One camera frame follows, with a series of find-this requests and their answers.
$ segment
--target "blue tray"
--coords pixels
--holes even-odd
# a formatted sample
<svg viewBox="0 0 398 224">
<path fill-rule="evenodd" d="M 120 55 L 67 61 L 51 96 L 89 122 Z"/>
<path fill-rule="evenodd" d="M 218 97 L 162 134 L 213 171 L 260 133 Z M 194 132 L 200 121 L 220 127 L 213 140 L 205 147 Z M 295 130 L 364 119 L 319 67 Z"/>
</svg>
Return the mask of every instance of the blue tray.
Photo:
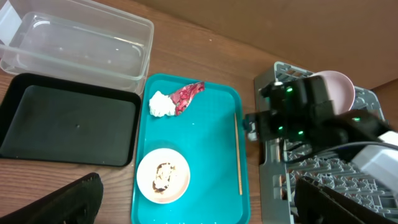
<svg viewBox="0 0 398 224">
<path fill-rule="evenodd" d="M 248 167 L 243 127 L 238 122 L 243 195 L 239 195 L 234 113 L 243 117 L 239 94 L 231 87 L 205 83 L 180 115 L 155 118 L 149 99 L 157 90 L 171 94 L 198 82 L 156 74 L 148 78 L 142 101 L 136 171 L 142 158 L 154 149 L 175 149 L 188 161 L 191 180 L 177 201 L 159 205 L 146 199 L 134 181 L 131 221 L 134 224 L 232 224 L 250 219 Z"/>
</svg>

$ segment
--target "black tray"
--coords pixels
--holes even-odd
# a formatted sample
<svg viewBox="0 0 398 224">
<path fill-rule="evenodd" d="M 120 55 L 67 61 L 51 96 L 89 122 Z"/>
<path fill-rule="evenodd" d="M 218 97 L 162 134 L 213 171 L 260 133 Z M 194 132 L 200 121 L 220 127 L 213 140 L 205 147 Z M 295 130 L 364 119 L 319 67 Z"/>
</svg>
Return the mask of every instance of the black tray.
<svg viewBox="0 0 398 224">
<path fill-rule="evenodd" d="M 18 75 L 0 106 L 0 157 L 126 166 L 140 107 L 135 93 Z"/>
</svg>

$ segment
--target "wooden tabletop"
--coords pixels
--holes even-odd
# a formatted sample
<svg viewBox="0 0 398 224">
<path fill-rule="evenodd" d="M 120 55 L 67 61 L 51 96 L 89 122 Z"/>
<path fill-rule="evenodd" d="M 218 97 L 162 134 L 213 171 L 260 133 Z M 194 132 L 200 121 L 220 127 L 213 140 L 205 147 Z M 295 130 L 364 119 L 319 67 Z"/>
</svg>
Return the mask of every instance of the wooden tabletop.
<svg viewBox="0 0 398 224">
<path fill-rule="evenodd" d="M 255 110 L 253 78 L 281 60 L 130 0 L 98 2 L 145 17 L 155 24 L 149 75 L 168 73 L 229 85 L 241 95 L 245 113 Z M 12 78 L 0 71 L 0 100 Z M 246 150 L 251 223 L 261 223 L 259 146 L 246 141 Z M 96 223 L 130 223 L 134 159 L 123 168 L 0 159 L 0 217 L 90 172 L 99 173 L 104 183 Z"/>
</svg>

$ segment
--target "red wrapper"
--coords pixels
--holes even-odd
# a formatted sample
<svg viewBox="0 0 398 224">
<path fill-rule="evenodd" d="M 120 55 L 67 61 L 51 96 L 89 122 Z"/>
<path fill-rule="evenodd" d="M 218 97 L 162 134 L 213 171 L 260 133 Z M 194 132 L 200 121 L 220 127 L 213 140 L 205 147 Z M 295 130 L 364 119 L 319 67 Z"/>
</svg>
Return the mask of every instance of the red wrapper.
<svg viewBox="0 0 398 224">
<path fill-rule="evenodd" d="M 192 102 L 193 97 L 203 90 L 205 90 L 205 82 L 198 82 L 184 86 L 175 93 L 172 93 L 170 98 L 175 104 L 175 115 L 180 115 Z"/>
</svg>

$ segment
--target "gray dish rack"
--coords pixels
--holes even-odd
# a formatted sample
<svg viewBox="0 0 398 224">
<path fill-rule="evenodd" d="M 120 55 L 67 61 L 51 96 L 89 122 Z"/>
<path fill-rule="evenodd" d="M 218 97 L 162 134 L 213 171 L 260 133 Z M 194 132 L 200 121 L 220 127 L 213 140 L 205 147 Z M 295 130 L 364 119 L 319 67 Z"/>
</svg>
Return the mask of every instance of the gray dish rack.
<svg viewBox="0 0 398 224">
<path fill-rule="evenodd" d="M 274 69 L 255 78 L 254 86 L 258 90 L 275 78 L 282 82 L 288 82 L 312 74 L 313 72 L 302 68 L 276 62 Z M 371 110 L 384 119 L 377 96 L 372 91 L 355 87 L 355 93 L 354 109 Z M 257 91 L 255 94 L 257 109 L 259 111 L 266 110 L 266 105 L 257 95 Z M 295 190 L 296 180 L 303 175 L 309 176 L 366 208 L 398 222 L 397 199 L 375 178 L 360 172 L 355 165 L 337 159 L 333 153 L 322 154 L 287 166 L 279 162 L 278 142 L 277 139 L 262 145 L 259 172 L 263 223 L 294 223 L 291 213 L 297 213 L 297 208 L 294 205 L 292 194 Z M 290 142 L 287 143 L 287 147 L 293 145 Z M 291 160 L 310 150 L 308 146 L 303 146 L 292 152 L 284 152 L 284 156 Z"/>
</svg>

